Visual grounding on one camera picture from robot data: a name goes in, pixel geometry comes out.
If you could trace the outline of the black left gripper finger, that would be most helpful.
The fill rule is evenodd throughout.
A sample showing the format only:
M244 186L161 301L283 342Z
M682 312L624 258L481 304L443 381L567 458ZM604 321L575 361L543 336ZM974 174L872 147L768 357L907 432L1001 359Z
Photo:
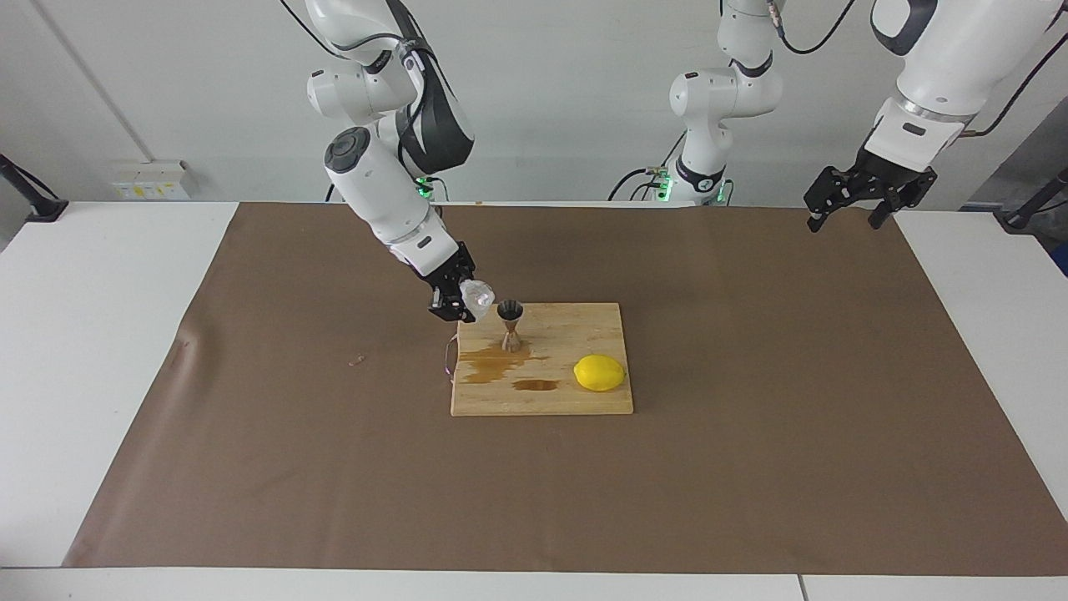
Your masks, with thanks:
M817 175L805 191L808 232L819 232L831 213L847 208L858 201L857 176L858 172L854 169L842 171L835 167L824 167L824 170Z
M879 193L880 202L871 210L869 227L880 230L893 213L905 208L915 208L927 191L934 186L934 181L937 181L937 174L921 174L915 181L904 184L900 187L877 183L876 191Z

